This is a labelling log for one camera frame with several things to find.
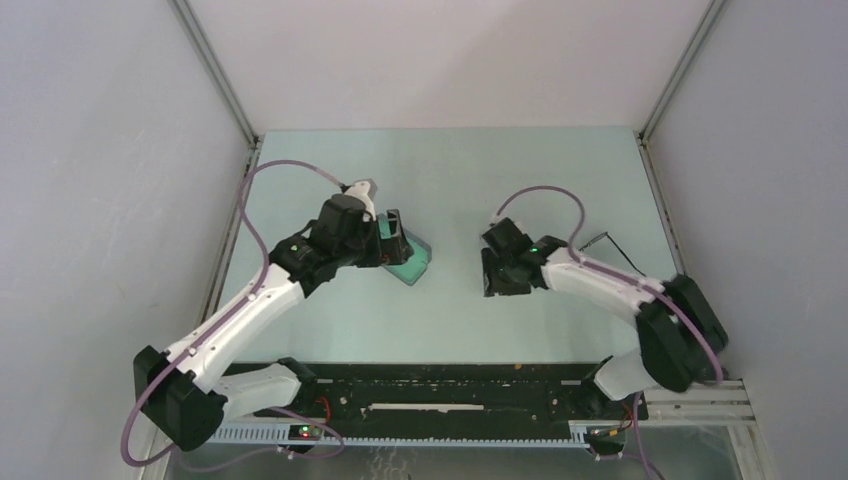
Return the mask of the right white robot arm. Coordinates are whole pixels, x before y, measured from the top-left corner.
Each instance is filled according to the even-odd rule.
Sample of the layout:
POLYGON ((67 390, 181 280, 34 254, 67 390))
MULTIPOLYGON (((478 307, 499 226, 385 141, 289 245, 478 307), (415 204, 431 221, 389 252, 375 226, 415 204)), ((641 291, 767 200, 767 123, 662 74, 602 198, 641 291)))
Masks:
POLYGON ((485 296, 535 289, 578 295, 636 332, 634 349, 604 359, 582 380, 581 402, 591 416, 606 418, 623 399, 653 387, 684 393, 707 372, 722 370, 718 355, 729 337, 691 277, 633 277, 556 237, 534 241, 509 218, 481 238, 485 296))

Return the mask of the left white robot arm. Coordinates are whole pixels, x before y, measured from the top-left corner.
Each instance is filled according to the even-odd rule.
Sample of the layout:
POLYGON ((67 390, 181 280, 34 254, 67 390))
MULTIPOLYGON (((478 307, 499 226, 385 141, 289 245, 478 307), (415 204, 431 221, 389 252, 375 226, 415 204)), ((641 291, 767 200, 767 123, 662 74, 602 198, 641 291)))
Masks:
POLYGON ((144 415, 174 448, 197 449, 239 413, 277 406, 297 417, 311 412, 315 388, 284 362, 248 374, 226 371, 273 320, 340 269, 402 265, 414 253, 398 210, 378 215, 372 201, 350 194, 332 195, 302 230, 260 250, 260 270, 221 310, 167 349, 147 346, 133 360, 130 417, 144 415))

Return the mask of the grey-blue glasses case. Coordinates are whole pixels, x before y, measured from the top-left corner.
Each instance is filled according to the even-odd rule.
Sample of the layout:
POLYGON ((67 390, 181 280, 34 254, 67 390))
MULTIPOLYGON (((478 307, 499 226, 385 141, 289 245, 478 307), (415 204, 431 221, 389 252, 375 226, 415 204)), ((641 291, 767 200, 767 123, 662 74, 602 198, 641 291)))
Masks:
POLYGON ((402 228, 402 234, 400 259, 403 263, 392 260, 382 268, 405 285, 413 286, 427 272, 433 258, 432 248, 406 227, 402 228))

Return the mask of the black thin-frame sunglasses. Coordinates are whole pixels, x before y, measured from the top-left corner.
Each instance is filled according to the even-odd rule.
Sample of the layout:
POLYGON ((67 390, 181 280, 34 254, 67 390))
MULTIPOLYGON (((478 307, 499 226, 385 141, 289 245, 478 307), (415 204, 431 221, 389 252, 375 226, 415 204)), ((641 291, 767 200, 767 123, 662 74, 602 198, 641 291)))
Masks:
POLYGON ((581 253, 587 250, 591 253, 600 253, 600 257, 607 263, 611 263, 613 255, 616 255, 620 259, 620 267, 626 265, 633 273, 640 276, 646 275, 608 231, 593 236, 578 249, 581 253))

